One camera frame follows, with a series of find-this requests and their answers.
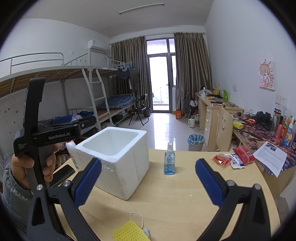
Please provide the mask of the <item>grey jacket left forearm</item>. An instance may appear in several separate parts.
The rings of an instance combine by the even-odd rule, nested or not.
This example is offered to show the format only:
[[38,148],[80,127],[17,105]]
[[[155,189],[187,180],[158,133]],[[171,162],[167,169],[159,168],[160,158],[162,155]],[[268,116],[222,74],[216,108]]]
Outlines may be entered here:
[[23,189],[16,182],[11,171],[11,163],[8,163],[3,174],[1,202],[14,224],[24,233],[27,232],[27,222],[32,197],[31,190]]

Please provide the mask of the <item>person's left hand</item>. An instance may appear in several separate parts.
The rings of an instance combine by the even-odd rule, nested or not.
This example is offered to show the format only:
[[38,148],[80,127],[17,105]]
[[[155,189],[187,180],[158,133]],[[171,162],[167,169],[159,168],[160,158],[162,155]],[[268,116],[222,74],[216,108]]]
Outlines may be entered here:
[[[51,182],[53,180],[53,172],[55,170],[56,156],[55,153],[59,151],[58,144],[53,145],[53,152],[46,159],[46,167],[43,169],[44,180]],[[25,169],[33,168],[34,160],[26,155],[16,157],[12,156],[11,159],[11,172],[20,187],[23,189],[30,189],[30,184],[27,179]]]

